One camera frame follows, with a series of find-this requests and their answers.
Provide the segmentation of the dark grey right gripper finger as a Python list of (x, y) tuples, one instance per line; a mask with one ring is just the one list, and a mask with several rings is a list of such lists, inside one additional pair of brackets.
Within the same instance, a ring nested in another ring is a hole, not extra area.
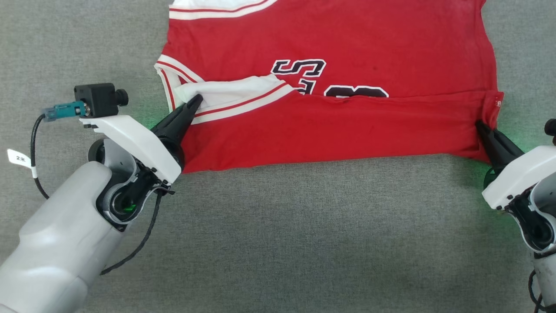
[(525, 154), (498, 129), (489, 127), (481, 120), (475, 123), (475, 127), (493, 168), (505, 168)]

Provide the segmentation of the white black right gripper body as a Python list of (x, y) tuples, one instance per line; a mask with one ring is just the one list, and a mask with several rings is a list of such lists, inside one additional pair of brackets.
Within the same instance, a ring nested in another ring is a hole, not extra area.
[(504, 208), (517, 196), (556, 172), (556, 147), (541, 145), (513, 160), (482, 195), (492, 209)]

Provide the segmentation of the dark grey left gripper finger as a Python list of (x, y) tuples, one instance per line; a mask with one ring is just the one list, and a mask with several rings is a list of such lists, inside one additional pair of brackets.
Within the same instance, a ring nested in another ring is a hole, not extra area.
[(158, 122), (151, 129), (151, 132), (165, 144), (181, 144), (202, 102), (203, 96), (196, 94), (187, 103), (176, 108), (167, 117)]

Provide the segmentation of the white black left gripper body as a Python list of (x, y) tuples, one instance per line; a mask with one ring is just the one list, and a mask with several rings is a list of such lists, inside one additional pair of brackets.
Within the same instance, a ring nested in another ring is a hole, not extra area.
[(105, 134), (147, 168), (156, 168), (155, 176), (163, 183), (172, 185), (182, 173), (179, 163), (159, 138), (131, 116), (80, 118), (79, 121), (93, 125), (94, 132)]

